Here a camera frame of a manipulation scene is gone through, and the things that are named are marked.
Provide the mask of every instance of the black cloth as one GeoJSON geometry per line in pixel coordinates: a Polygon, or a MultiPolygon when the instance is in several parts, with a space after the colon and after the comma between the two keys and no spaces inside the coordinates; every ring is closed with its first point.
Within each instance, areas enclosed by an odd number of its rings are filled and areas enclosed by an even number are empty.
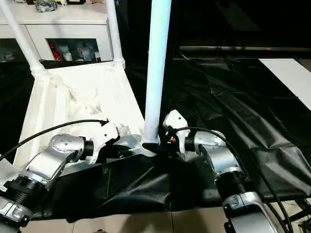
{"type": "MultiPolygon", "coordinates": [[[[147,68],[131,62],[126,65],[144,112],[147,68]]],[[[168,62],[161,121],[173,109],[190,126],[225,134],[264,201],[274,198],[250,159],[256,160],[282,200],[311,196],[311,112],[260,61],[214,60],[204,66],[192,61],[168,62]]],[[[59,178],[34,219],[75,221],[219,206],[220,197],[209,174],[200,157],[188,163],[164,151],[153,158],[130,157],[59,178]]]]}

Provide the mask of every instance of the robotic arm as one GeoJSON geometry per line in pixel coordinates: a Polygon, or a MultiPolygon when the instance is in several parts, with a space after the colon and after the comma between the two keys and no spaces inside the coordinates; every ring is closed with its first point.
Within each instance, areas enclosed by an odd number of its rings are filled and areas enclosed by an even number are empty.
{"type": "Polygon", "coordinates": [[[7,181],[5,192],[0,193],[0,232],[18,233],[25,227],[33,210],[44,199],[67,163],[87,160],[95,163],[99,150],[108,142],[118,140],[119,134],[111,122],[91,140],[59,134],[48,147],[37,154],[15,180],[7,181]]]}
{"type": "MultiPolygon", "coordinates": [[[[166,116],[163,125],[173,129],[188,126],[176,110],[166,116]]],[[[204,156],[211,166],[228,218],[224,224],[227,233],[278,232],[259,195],[222,139],[208,132],[190,130],[178,131],[176,137],[171,141],[178,142],[180,153],[194,151],[204,156]]]]}
{"type": "MultiPolygon", "coordinates": [[[[187,127],[188,123],[173,110],[163,125],[177,130],[187,127]]],[[[211,166],[228,218],[224,225],[227,233],[278,232],[239,161],[221,138],[212,133],[190,129],[174,132],[169,143],[176,143],[182,154],[196,152],[206,158],[207,164],[211,166]]],[[[111,122],[105,124],[102,131],[89,141],[68,134],[54,136],[49,146],[36,155],[15,180],[5,183],[6,191],[0,193],[0,232],[18,233],[20,227],[28,224],[33,210],[44,199],[67,163],[78,160],[95,163],[100,149],[109,141],[114,143],[119,138],[111,122]]]]}

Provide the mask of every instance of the white pole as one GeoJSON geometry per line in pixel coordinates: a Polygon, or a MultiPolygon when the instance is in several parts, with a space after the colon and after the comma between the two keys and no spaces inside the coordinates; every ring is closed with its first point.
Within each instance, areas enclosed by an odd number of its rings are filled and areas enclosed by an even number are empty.
{"type": "Polygon", "coordinates": [[[159,143],[163,75],[172,0],[152,0],[143,143],[159,143]]]}
{"type": "Polygon", "coordinates": [[[23,31],[21,30],[17,20],[15,19],[9,7],[8,0],[0,0],[0,9],[2,10],[2,13],[4,17],[6,18],[11,30],[15,34],[16,41],[18,42],[20,49],[23,51],[29,63],[30,70],[32,71],[32,73],[38,74],[42,71],[45,71],[45,68],[39,62],[39,58],[36,56],[36,54],[32,50],[30,44],[28,43],[27,38],[23,34],[23,31]]]}
{"type": "Polygon", "coordinates": [[[121,62],[123,67],[125,68],[125,60],[123,58],[121,50],[121,42],[120,42],[115,2],[114,0],[107,0],[106,5],[108,11],[109,30],[113,50],[113,60],[115,62],[121,62]]]}

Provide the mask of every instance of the floor tile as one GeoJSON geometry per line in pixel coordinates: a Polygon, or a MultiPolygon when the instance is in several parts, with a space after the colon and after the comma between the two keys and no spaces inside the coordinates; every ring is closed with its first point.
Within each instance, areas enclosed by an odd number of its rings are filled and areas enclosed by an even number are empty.
{"type": "Polygon", "coordinates": [[[22,233],[72,233],[73,224],[66,220],[30,221],[22,233]]]}
{"type": "Polygon", "coordinates": [[[172,233],[170,213],[139,215],[114,215],[95,219],[81,219],[74,225],[73,233],[172,233]]]}
{"type": "Polygon", "coordinates": [[[225,233],[226,221],[221,207],[173,213],[174,233],[225,233]]]}

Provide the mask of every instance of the shelf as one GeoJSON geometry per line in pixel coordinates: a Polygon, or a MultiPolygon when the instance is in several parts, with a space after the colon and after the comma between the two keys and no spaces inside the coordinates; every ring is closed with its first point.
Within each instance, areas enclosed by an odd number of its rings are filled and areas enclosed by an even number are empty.
{"type": "MultiPolygon", "coordinates": [[[[105,4],[68,5],[52,12],[40,13],[35,5],[16,3],[9,0],[11,9],[20,24],[107,24],[108,14],[105,4]]],[[[0,11],[0,25],[7,24],[0,11]]]]}

